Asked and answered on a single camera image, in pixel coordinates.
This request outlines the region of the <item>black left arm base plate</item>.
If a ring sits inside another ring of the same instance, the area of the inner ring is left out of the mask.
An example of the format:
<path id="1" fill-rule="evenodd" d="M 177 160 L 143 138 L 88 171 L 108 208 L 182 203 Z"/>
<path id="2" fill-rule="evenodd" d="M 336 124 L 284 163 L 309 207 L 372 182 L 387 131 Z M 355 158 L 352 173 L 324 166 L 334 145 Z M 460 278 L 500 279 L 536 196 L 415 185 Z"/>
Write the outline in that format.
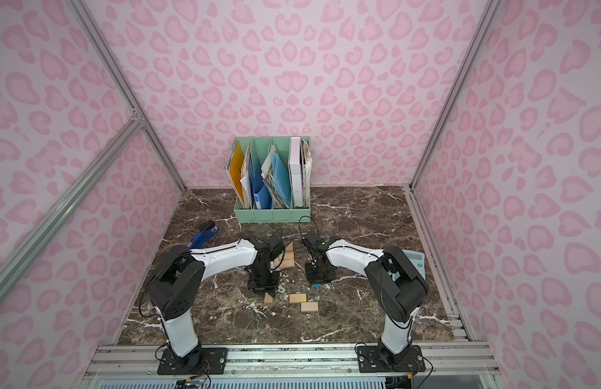
<path id="1" fill-rule="evenodd" d="M 159 359 L 158 375 L 222 374 L 227 363 L 227 348 L 198 346 L 184 357 L 175 355 L 171 348 Z"/>

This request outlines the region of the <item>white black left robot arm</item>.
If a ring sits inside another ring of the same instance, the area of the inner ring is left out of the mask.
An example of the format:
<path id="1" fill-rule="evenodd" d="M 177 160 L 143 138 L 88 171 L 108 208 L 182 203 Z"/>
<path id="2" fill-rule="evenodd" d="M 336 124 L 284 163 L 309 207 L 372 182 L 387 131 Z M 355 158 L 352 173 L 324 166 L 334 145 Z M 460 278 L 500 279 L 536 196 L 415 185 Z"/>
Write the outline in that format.
<path id="1" fill-rule="evenodd" d="M 280 272 L 271 264 L 285 249 L 282 238 L 275 235 L 266 240 L 251 236 L 207 249 L 170 249 L 145 280 L 143 291 L 162 320 L 171 358 L 187 366 L 197 366 L 203 359 L 190 312 L 203 280 L 242 267 L 248 274 L 248 289 L 274 292 Z"/>

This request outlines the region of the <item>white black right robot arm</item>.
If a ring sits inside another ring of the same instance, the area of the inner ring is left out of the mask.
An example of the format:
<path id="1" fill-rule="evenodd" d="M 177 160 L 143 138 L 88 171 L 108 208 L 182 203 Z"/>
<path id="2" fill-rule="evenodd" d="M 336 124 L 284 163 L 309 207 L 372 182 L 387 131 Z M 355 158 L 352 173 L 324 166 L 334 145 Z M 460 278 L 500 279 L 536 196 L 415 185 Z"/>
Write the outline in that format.
<path id="1" fill-rule="evenodd" d="M 415 316 L 429 292 L 428 283 L 405 251 L 396 246 L 370 249 L 337 237 L 323 239 L 314 231 L 306 233 L 302 243 L 310 256 L 305 264 L 308 283 L 328 284 L 336 279 L 339 268 L 366 276 L 386 314 L 378 355 L 387 366 L 401 362 L 412 349 Z"/>

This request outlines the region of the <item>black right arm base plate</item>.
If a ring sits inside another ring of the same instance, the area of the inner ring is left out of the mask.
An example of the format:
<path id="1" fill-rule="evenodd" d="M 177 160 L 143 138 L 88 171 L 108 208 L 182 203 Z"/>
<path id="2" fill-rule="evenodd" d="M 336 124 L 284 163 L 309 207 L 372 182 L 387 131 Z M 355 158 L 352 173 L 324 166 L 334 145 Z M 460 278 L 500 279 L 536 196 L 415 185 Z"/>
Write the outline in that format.
<path id="1" fill-rule="evenodd" d="M 355 345 L 361 373 L 411 373 L 425 372 L 427 367 L 421 348 L 409 345 L 401 353 L 393 354 L 384 345 Z"/>

